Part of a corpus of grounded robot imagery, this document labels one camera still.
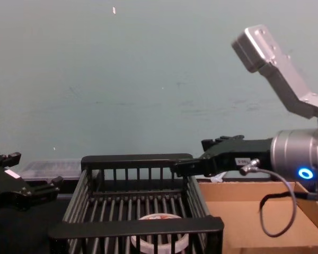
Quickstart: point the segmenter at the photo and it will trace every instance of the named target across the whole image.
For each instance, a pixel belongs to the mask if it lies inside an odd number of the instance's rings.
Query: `white label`
[[[250,162],[250,158],[235,158],[235,163],[237,164],[237,166],[246,166]]]
[[[17,173],[11,171],[10,169],[5,170],[5,172],[6,172],[7,174],[9,174],[10,176],[13,176],[15,179],[20,178],[20,176],[19,176]]]

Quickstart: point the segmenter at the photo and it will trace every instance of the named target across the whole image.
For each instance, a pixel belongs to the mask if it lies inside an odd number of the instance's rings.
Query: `gray cable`
[[[264,220],[263,220],[263,211],[262,209],[259,211],[259,217],[260,217],[260,223],[261,223],[261,227],[264,231],[264,233],[266,235],[268,235],[269,237],[279,237],[281,236],[282,234],[284,234],[286,231],[288,231],[292,224],[294,223],[295,221],[295,218],[296,218],[296,213],[297,213],[297,199],[296,199],[296,196],[295,196],[295,193],[294,191],[292,190],[290,184],[287,182],[287,180],[285,180],[285,178],[283,178],[281,175],[275,173],[275,172],[271,172],[271,171],[268,171],[268,170],[265,170],[265,169],[260,169],[258,167],[251,167],[247,170],[248,173],[257,173],[257,172],[261,172],[261,173],[266,173],[266,174],[270,174],[272,176],[275,176],[277,177],[280,181],[282,181],[284,183],[284,185],[287,187],[288,191],[290,192],[290,195],[291,195],[291,199],[292,199],[292,204],[293,204],[293,210],[292,210],[292,216],[291,216],[291,219],[289,221],[289,223],[287,224],[287,226],[281,230],[279,233],[276,233],[276,234],[271,234],[270,232],[267,231],[265,225],[264,225]]]

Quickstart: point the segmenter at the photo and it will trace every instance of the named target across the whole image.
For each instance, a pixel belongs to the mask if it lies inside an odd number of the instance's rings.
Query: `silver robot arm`
[[[286,109],[299,116],[318,118],[318,94],[309,90],[289,55],[264,25],[246,28],[232,43],[249,72],[259,72],[270,83]],[[274,172],[289,180],[309,180],[318,190],[318,128],[280,131],[271,145]]]

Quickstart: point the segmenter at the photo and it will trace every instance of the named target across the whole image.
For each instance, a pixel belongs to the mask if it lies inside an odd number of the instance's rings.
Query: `black table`
[[[62,220],[68,203],[56,200],[25,212],[0,209],[0,254],[48,254],[47,231]]]

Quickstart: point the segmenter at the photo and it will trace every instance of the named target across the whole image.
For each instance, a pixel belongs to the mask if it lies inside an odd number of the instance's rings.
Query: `black metal part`
[[[186,154],[84,157],[63,222],[49,231],[51,254],[140,253],[141,239],[154,245],[170,243],[174,249],[175,241],[186,233],[190,247],[181,253],[221,253],[221,243],[212,248],[206,239],[222,239],[222,220],[208,216],[195,191],[195,178],[177,178],[170,171],[177,161],[191,158]],[[182,219],[138,220],[152,213],[172,213]],[[137,236],[135,246],[132,235]]]
[[[243,135],[237,135],[237,136],[233,136],[233,137],[221,136],[219,138],[216,138],[215,140],[204,139],[201,141],[201,145],[202,145],[204,152],[206,152],[212,146],[219,144],[219,143],[226,141],[226,140],[231,140],[231,139],[241,139],[242,140],[242,139],[244,139],[244,136]]]
[[[13,206],[26,210],[32,205],[53,201],[59,192],[62,178],[54,183],[31,187],[18,174],[4,168],[19,163],[21,154],[0,155],[0,207]]]
[[[272,170],[271,142],[272,139],[243,140],[243,136],[221,137],[212,142],[206,140],[203,147],[207,150],[201,157],[175,163],[172,172],[178,177],[194,175],[210,177],[225,171],[240,170],[244,165],[238,164],[236,161],[238,158],[259,159],[260,167]]]

